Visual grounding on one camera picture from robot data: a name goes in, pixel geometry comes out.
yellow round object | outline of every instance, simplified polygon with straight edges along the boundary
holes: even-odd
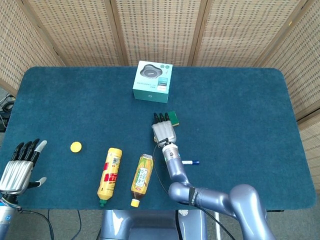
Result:
[[[78,153],[78,152],[80,152],[81,148],[82,148],[82,145],[81,145],[81,143],[78,142],[78,141],[73,142],[73,143],[71,144],[71,146],[70,146],[70,149],[71,149],[71,151],[72,151],[73,153]]]
[[[131,201],[131,206],[137,208],[139,207],[139,203],[140,203],[139,200],[133,198]]]

blue table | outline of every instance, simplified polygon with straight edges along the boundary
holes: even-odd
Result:
[[[153,113],[175,110],[185,166],[197,187],[228,193],[250,184],[268,209],[300,209],[316,194],[283,75],[273,68],[174,67],[167,104],[135,100],[136,67],[33,67],[22,80],[0,152],[0,170],[20,142],[48,144],[19,197],[24,208],[99,209],[97,190],[107,151],[123,150],[113,197],[104,209],[130,209],[139,156],[155,143]],[[79,153],[70,145],[82,143]],[[161,151],[156,164],[170,185]],[[179,209],[155,174],[140,209]]]

plastic bottle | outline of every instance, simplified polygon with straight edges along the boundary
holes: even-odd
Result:
[[[131,201],[132,207],[137,208],[140,199],[146,194],[153,168],[154,162],[152,156],[142,154],[131,185],[131,193],[133,196]]]
[[[97,192],[101,207],[104,207],[107,200],[114,194],[121,157],[122,150],[113,147],[109,148]]]

yellow lid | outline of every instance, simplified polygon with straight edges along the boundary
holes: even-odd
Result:
[[[110,147],[109,150],[108,150],[108,153],[114,153],[117,156],[119,156],[120,158],[122,156],[122,150],[119,149],[119,148]]]
[[[137,207],[139,207],[139,203],[140,203],[140,201],[139,200],[137,200],[137,199],[132,199],[131,200],[131,206],[132,207],[135,207],[135,208],[137,208]]]
[[[73,142],[73,143],[71,144],[71,146],[70,146],[70,149],[71,149],[71,151],[72,151],[73,153],[78,153],[78,152],[80,152],[81,148],[82,148],[82,145],[81,145],[81,143],[78,142],[78,141]]]

product box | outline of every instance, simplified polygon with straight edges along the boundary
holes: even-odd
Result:
[[[139,61],[133,94],[135,99],[167,103],[172,64]]]

